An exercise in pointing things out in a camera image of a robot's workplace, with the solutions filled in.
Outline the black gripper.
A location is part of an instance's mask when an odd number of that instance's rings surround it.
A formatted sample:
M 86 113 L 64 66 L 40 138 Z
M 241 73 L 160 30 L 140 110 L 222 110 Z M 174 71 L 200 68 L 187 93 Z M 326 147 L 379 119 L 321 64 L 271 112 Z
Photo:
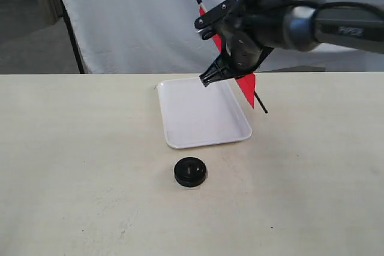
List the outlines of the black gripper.
M 236 0 L 219 23 L 221 52 L 199 76 L 204 87 L 257 70 L 274 49 L 287 49 L 290 0 Z

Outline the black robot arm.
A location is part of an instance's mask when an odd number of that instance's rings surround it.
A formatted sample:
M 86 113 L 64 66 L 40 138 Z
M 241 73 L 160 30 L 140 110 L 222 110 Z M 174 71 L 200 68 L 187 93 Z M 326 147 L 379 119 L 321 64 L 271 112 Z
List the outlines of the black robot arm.
M 201 38 L 219 35 L 221 52 L 204 86 L 256 71 L 274 49 L 309 52 L 332 44 L 383 53 L 383 9 L 324 0 L 227 0 L 195 21 Z

